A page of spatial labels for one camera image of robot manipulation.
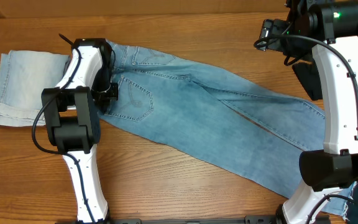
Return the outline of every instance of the jeans pocket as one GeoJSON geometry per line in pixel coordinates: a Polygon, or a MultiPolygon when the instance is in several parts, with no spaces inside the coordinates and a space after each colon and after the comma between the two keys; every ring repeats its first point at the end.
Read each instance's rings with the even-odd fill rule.
{"type": "Polygon", "coordinates": [[[175,56],[144,47],[136,47],[133,65],[168,65],[176,59],[175,56]]]}
{"type": "Polygon", "coordinates": [[[153,95],[150,91],[124,76],[118,88],[119,99],[111,102],[105,115],[141,121],[153,112],[153,95]]]}

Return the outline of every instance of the denim pants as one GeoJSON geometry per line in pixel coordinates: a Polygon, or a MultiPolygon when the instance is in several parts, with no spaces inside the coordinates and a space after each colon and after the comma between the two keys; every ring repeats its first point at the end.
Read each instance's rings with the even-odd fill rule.
{"type": "MultiPolygon", "coordinates": [[[[218,67],[143,47],[110,44],[116,53],[112,80],[119,84],[119,100],[112,101],[105,114],[99,112],[101,119],[253,180],[284,197],[292,196],[301,180],[301,152],[323,148],[325,120],[321,109],[218,67]]],[[[20,61],[31,53],[9,55],[14,54],[20,61]]],[[[3,60],[6,57],[2,56],[0,66],[0,104],[7,106],[0,117],[18,117],[21,121],[16,126],[30,125],[40,108],[40,92],[61,79],[67,56],[35,63],[56,65],[48,68],[54,72],[30,74],[31,82],[37,84],[26,90],[29,105],[17,103],[24,90],[13,85],[29,85],[30,80],[21,77],[25,72],[21,68],[31,65],[22,60],[14,67],[11,61],[3,60]],[[9,95],[1,94],[9,89],[9,95]]],[[[350,196],[352,188],[341,194],[350,196]]],[[[345,201],[332,199],[324,211],[345,215],[346,206],[345,201]]]]}

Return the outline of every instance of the blue jeans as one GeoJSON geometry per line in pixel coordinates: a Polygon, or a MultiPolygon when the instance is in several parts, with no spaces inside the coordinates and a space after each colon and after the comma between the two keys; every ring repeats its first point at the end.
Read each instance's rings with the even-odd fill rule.
{"type": "MultiPolygon", "coordinates": [[[[301,180],[300,153],[323,148],[321,109],[218,67],[110,44],[116,53],[112,79],[119,84],[119,100],[105,114],[99,112],[101,119],[292,196],[301,180]]],[[[65,62],[62,59],[58,71],[65,62]]],[[[61,77],[54,77],[56,83],[61,77]]],[[[42,82],[50,74],[38,78],[42,82]]],[[[14,101],[20,91],[10,93],[14,101]]],[[[32,95],[38,103],[40,91],[32,95]]],[[[351,188],[341,194],[349,196],[351,188]]],[[[331,200],[324,211],[344,215],[345,206],[342,200],[331,200]]]]}

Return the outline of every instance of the light blue denim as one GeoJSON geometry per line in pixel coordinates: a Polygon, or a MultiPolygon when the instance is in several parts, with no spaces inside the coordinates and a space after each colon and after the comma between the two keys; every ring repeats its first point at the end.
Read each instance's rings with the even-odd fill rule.
{"type": "MultiPolygon", "coordinates": [[[[105,114],[99,112],[101,119],[253,180],[284,197],[292,196],[301,180],[301,152],[323,148],[325,120],[321,109],[218,67],[143,47],[110,44],[116,53],[112,80],[119,84],[119,100],[113,101],[105,114]]],[[[56,63],[57,55],[42,60],[50,64],[46,60],[56,63]]],[[[21,110],[40,108],[42,89],[53,87],[62,77],[67,58],[59,60],[58,66],[48,68],[56,72],[38,70],[34,75],[32,82],[38,82],[37,89],[26,90],[32,105],[21,110]]],[[[0,83],[0,92],[9,88],[13,79],[28,85],[29,80],[19,75],[20,68],[7,72],[1,61],[1,70],[0,76],[10,73],[10,78],[0,83]]],[[[17,96],[23,92],[16,88],[9,96],[0,97],[0,102],[10,98],[15,108],[17,96]]],[[[350,196],[351,188],[341,194],[350,196]]],[[[345,206],[344,201],[332,199],[324,211],[344,215],[345,206]]]]}

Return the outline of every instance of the wooden surface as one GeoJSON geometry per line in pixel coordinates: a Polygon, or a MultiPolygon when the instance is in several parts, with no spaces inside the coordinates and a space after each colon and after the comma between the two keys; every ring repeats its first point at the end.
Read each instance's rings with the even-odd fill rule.
{"type": "Polygon", "coordinates": [[[284,3],[285,0],[0,0],[0,17],[288,12],[284,3]]]}
{"type": "MultiPolygon", "coordinates": [[[[0,56],[10,50],[69,54],[59,38],[105,37],[232,71],[266,88],[307,98],[283,55],[252,44],[266,18],[286,13],[0,19],[0,56]]],[[[113,218],[143,220],[273,214],[286,199],[228,171],[101,122],[101,186],[113,218]]],[[[49,146],[39,128],[41,145],[49,146]]],[[[0,127],[0,223],[76,218],[68,169],[32,144],[30,128],[0,127]]],[[[342,223],[341,218],[333,217],[342,223]]]]}

